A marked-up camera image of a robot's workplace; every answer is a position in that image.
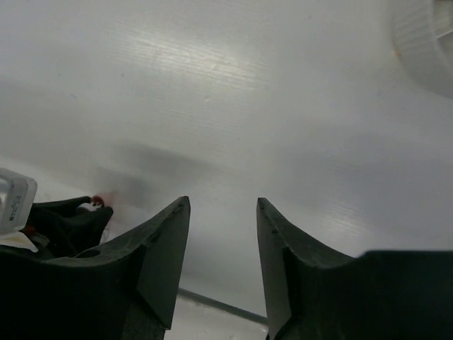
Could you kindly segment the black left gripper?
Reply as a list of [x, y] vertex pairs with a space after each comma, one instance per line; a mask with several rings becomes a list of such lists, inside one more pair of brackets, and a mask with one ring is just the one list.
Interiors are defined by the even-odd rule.
[[38, 259], [74, 257], [101, 243], [112, 216], [99, 197], [35, 203], [22, 233], [38, 248]]

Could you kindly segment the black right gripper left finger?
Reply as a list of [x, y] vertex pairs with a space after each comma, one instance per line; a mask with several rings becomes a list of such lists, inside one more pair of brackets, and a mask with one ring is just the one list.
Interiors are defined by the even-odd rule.
[[162, 339], [171, 328], [190, 224], [182, 196], [74, 257], [1, 248], [2, 339]]

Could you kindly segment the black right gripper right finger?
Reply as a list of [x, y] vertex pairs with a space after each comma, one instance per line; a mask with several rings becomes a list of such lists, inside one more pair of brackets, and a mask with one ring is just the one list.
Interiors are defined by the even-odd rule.
[[452, 253], [354, 258], [256, 208], [269, 339], [451, 339]]

